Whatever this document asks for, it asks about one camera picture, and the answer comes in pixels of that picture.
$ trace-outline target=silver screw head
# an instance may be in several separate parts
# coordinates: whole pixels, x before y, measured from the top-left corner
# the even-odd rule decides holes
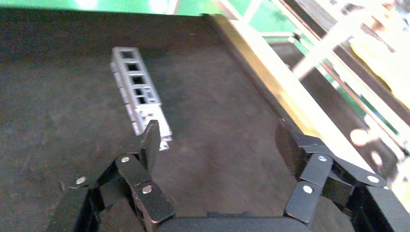
[[[327,160],[326,157],[324,157],[324,156],[318,156],[318,159],[320,161],[323,161],[323,162],[325,162]]]
[[[142,189],[142,193],[143,193],[143,194],[150,193],[151,191],[152,191],[151,185],[145,186],[145,187]]]
[[[378,183],[380,181],[378,178],[371,176],[371,175],[368,176],[367,178],[373,183]]]
[[[313,192],[313,189],[307,185],[303,186],[303,191],[305,191],[306,193],[311,194]]]
[[[87,180],[87,178],[86,178],[85,176],[82,176],[82,177],[78,178],[78,179],[75,181],[75,183],[79,185],[79,184],[84,183],[85,180]]]
[[[128,162],[129,160],[130,160],[130,157],[126,156],[121,159],[121,162],[125,163],[125,162]]]

